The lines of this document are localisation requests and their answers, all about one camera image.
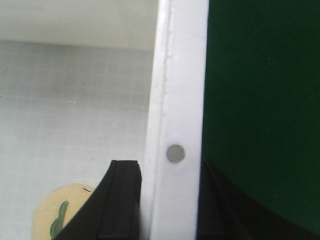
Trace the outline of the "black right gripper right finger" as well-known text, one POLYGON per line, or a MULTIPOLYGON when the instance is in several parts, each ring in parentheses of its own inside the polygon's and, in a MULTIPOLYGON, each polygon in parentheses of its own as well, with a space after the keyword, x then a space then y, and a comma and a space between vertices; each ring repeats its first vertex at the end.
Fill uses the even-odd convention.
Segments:
POLYGON ((197 215, 199 240, 318 240, 320 235, 269 210, 202 159, 197 215))

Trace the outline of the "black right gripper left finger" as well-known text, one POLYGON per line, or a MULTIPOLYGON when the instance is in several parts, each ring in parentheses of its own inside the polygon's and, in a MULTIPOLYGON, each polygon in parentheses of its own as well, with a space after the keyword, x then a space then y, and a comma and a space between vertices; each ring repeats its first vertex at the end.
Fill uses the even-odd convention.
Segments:
POLYGON ((112 160, 97 188, 56 239, 139 239, 141 184, 136 160, 112 160))

